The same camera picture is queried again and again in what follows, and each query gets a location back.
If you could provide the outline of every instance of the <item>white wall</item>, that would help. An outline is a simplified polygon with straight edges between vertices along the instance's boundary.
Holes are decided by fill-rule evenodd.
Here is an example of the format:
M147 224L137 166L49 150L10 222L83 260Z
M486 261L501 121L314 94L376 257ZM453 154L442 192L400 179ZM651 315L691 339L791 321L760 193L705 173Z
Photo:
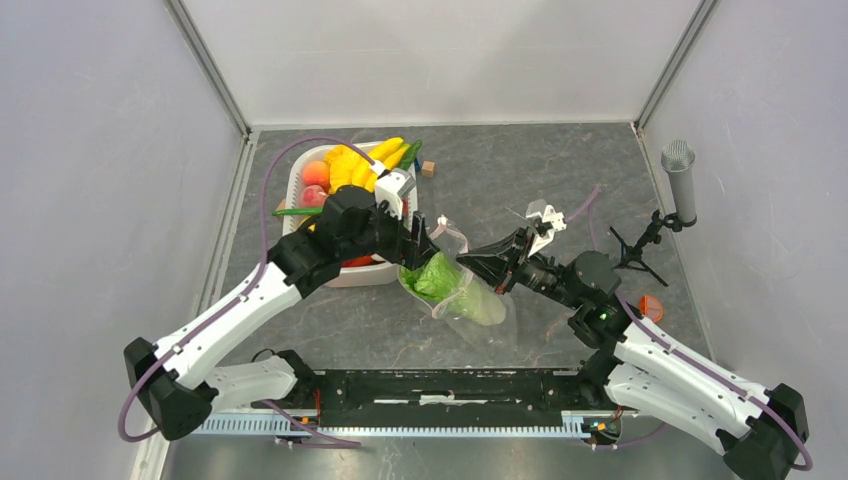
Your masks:
M846 19L840 0L722 2L646 131L658 172L664 143L697 149L686 274L719 362L804 395L798 479L848 466Z
M0 476L126 478L122 350L192 313L239 138L163 2L4 2L0 31Z
M185 0L254 125L629 121L697 0Z

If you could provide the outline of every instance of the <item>cucumber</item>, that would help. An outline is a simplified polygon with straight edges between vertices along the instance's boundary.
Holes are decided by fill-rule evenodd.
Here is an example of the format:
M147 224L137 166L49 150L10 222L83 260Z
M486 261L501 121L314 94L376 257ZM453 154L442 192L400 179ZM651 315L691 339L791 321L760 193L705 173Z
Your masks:
M400 163L398 163L397 168L402 170L409 170L409 167L412 166L412 162L415 161L415 157L418 156L418 150L421 150L421 140L416 141L412 144L407 150L406 153L403 154L403 157L400 159Z

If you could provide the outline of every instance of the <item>gray stone surface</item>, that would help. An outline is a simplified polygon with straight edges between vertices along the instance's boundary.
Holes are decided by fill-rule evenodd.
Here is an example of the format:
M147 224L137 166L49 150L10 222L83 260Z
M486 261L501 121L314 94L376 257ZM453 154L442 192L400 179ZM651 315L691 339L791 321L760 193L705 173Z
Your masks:
M652 180L636 139L626 124L499 125L333 129L263 132L250 172L229 267L227 291L251 271L259 258L258 194L267 166L293 140L331 135L366 142L401 135L422 139L422 160L434 161L434 178L419 177L422 210L431 220L444 214L468 236L471 246L499 240L523 222L527 204L544 198L571 212L600 184L596 230L602 251L618 256L614 225L634 242L657 208ZM285 197L290 165L311 148L283 159L268 194L269 208ZM280 224L270 219L276 241ZM562 263L591 248L585 217L572 222L545 249ZM624 271L623 291L631 302L641 295L665 307L661 326L696 351L706 353L671 242L651 246L645 260L670 284L663 288L645 273ZM227 358L249 361L258 350L295 349L313 368L446 368L464 366L569 367L592 353L566 324L571 311L523 287L513 291L517 312L514 341L508 348L481 350L446 322L416 308L416 300L397 284L346 289L322 288L257 330Z

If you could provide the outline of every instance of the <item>robotic arm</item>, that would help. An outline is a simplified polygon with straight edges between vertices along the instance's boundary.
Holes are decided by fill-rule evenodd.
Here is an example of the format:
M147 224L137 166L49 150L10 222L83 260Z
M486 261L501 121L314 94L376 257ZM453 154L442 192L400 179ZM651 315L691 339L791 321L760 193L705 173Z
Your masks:
M575 310L568 325L597 350L578 374L590 404L611 400L663 420L722 455L742 478L785 478L808 436L801 395L741 378L642 317L616 292L621 278L606 255L586 251L562 265L537 253L565 229L562 215L543 204L530 205L530 226L457 261L497 293L521 284Z
M138 398L167 440L189 434L212 412L283 398L292 390L295 368L279 356L246 365L216 365L266 321L336 278L343 262L377 254L416 269L437 252L421 214L412 215L411 231L404 226L401 199L413 187L407 172L394 170L379 178L373 195L359 187L340 188L314 222L283 236L268 251L264 268L257 265L209 310L156 344L138 338L124 349L133 387L162 363L142 381ZM244 290L260 269L261 279ZM187 343L187 336L204 324Z

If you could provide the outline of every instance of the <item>metal corner post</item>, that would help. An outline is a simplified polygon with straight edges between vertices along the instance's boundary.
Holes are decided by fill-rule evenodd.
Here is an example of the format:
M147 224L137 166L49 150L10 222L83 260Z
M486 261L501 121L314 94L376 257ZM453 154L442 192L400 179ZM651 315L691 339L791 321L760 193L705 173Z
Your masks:
M217 65L215 65L212 54L206 48L206 44L203 42L203 38L200 36L200 32L197 30L194 21L192 21L183 0L164 0L164 2L191 48L194 57L200 64L203 73L206 74L206 78L215 90L215 94L218 95L218 98L224 105L224 109L227 111L227 115L230 117L236 130L241 133L243 138L247 139L251 132L250 125L245 120L244 115L236 103L235 97L233 97L232 92L227 87L227 83L224 81L224 77L221 75L220 70L218 70Z
M642 111L639 112L639 116L633 122L633 126L637 132L645 128L645 125L651 120L660 101L665 96L666 91L668 91L668 87L677 75L677 71L683 65L683 62L689 55L689 51L692 49L692 45L698 39L704 25L706 25L707 20L709 20L710 15L712 15L718 3L719 0L701 0L701 3L698 4L698 8L695 10L692 18L689 19L689 24L686 25L686 30L683 31L683 35L677 42L677 46L674 47L674 51L668 59L665 68L663 68L660 78L657 79L657 83L651 90L650 95L648 95L648 100L642 107Z

